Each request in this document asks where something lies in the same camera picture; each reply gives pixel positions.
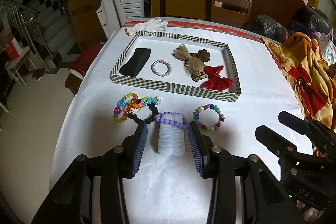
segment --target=small table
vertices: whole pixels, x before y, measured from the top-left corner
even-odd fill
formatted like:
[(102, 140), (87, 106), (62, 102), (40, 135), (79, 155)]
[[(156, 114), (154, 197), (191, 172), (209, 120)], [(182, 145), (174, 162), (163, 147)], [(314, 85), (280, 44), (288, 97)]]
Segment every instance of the small table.
[(35, 66), (35, 64), (34, 64), (34, 63), (32, 62), (32, 60), (30, 59), (30, 56), (29, 56), (29, 55), (30, 55), (30, 47), (27, 46), (27, 47), (25, 47), (25, 48), (23, 49), (23, 52), (20, 54), (20, 56), (19, 56), (18, 58), (16, 58), (16, 59), (12, 60), (12, 61), (10, 62), (10, 64), (9, 64), (9, 66), (8, 66), (8, 70), (14, 75), (15, 80), (16, 80), (20, 85), (22, 85), (22, 84), (21, 84), (21, 82), (20, 82), (19, 79), (21, 79), (21, 81), (22, 81), (26, 86), (28, 86), (27, 83), (22, 79), (21, 75), (20, 75), (19, 72), (18, 72), (18, 70), (20, 69), (21, 65), (22, 65), (23, 63), (25, 63), (25, 61), (26, 61), (27, 59), (30, 61), (30, 63), (33, 65), (33, 67), (34, 67), (35, 69), (37, 69), (36, 66)]

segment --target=black plastic bag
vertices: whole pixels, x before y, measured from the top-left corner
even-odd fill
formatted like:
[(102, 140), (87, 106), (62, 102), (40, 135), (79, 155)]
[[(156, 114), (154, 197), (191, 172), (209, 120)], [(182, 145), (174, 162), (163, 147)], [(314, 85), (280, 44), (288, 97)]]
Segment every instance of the black plastic bag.
[(312, 5), (307, 5), (298, 10), (293, 19), (302, 23), (312, 32), (320, 32), (328, 35), (333, 28), (327, 16), (320, 9)]
[(292, 31), (285, 28), (279, 22), (265, 15), (257, 16), (254, 19), (250, 31), (280, 43), (283, 43), (289, 36), (293, 34)]

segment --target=red hair bow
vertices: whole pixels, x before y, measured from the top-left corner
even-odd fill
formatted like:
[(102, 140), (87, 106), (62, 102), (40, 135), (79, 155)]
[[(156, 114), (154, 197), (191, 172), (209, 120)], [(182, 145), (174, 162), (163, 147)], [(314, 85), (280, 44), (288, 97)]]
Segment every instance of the red hair bow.
[(221, 77), (219, 73), (223, 70), (224, 66), (210, 67), (205, 66), (204, 72), (208, 75), (209, 80), (201, 84), (202, 88), (211, 90), (226, 90), (232, 85), (233, 81), (229, 78)]

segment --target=red shoe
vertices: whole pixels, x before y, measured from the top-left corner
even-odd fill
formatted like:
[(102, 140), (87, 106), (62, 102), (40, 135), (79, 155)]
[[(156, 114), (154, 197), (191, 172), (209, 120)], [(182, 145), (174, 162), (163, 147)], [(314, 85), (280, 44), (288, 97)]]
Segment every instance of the red shoe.
[(36, 78), (36, 81), (39, 81), (41, 80), (47, 73), (47, 70), (46, 69), (37, 69), (35, 71), (35, 78)]

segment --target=multicolor plastic bead bracelet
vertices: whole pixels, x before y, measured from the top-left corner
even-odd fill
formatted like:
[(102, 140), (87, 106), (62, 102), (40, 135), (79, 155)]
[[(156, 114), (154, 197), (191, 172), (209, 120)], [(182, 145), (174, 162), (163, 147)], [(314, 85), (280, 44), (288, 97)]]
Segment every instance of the multicolor plastic bead bracelet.
[[(129, 97), (132, 97), (132, 99), (127, 103), (126, 102), (126, 99), (129, 98)], [(124, 122), (127, 117), (128, 117), (128, 113), (130, 111), (130, 105), (131, 104), (134, 104), (136, 101), (138, 100), (138, 95), (136, 93), (128, 93), (126, 95), (124, 95), (124, 97), (122, 97), (118, 102), (117, 102), (117, 106), (115, 107), (115, 109), (113, 110), (113, 113), (114, 113), (114, 121), (116, 123), (122, 123)], [(124, 115), (121, 117), (121, 118), (118, 118), (118, 115), (121, 113), (121, 112), (124, 112)]]
[[(208, 108), (211, 108), (214, 111), (216, 111), (218, 113), (218, 116), (219, 116), (218, 122), (216, 122), (211, 127), (207, 127), (206, 125), (202, 124), (201, 121), (200, 121), (200, 117), (199, 117), (199, 114), (201, 113), (201, 111), (205, 110), (205, 109), (208, 109)], [(217, 128), (219, 128), (222, 125), (222, 123), (225, 120), (223, 112), (218, 108), (218, 106), (214, 106), (213, 104), (200, 106), (199, 108), (197, 108), (195, 110), (195, 112), (193, 112), (193, 115), (194, 115), (193, 118), (194, 118), (195, 122), (197, 122), (197, 126), (199, 128), (204, 129), (205, 131), (214, 131), (214, 130), (216, 130)]]
[(175, 126), (175, 127), (178, 127), (182, 130), (186, 130), (188, 128), (188, 122), (187, 120), (185, 119), (184, 115), (182, 115), (182, 122), (183, 123), (180, 123), (180, 122), (176, 122), (174, 120), (169, 120), (169, 119), (164, 119), (163, 117), (161, 117), (161, 115), (163, 114), (181, 114), (181, 113), (176, 113), (176, 112), (163, 112), (163, 113), (159, 113), (158, 115), (156, 115), (154, 117), (154, 119), (157, 121), (157, 122), (163, 122), (163, 123), (166, 123), (166, 124), (170, 124), (171, 126)]
[[(127, 103), (126, 99), (132, 97), (132, 99)], [(138, 99), (138, 95), (136, 93), (128, 93), (124, 95), (123, 98), (121, 98), (118, 103), (117, 107), (114, 109), (114, 121), (116, 123), (122, 123), (125, 120), (127, 120), (127, 117), (129, 117), (129, 114), (135, 114), (141, 111), (141, 109), (144, 106), (147, 106), (148, 104), (160, 104), (162, 100), (162, 97), (156, 96), (156, 97), (144, 97), (142, 99)], [(121, 118), (118, 118), (118, 115), (121, 112), (124, 112), (124, 115)]]

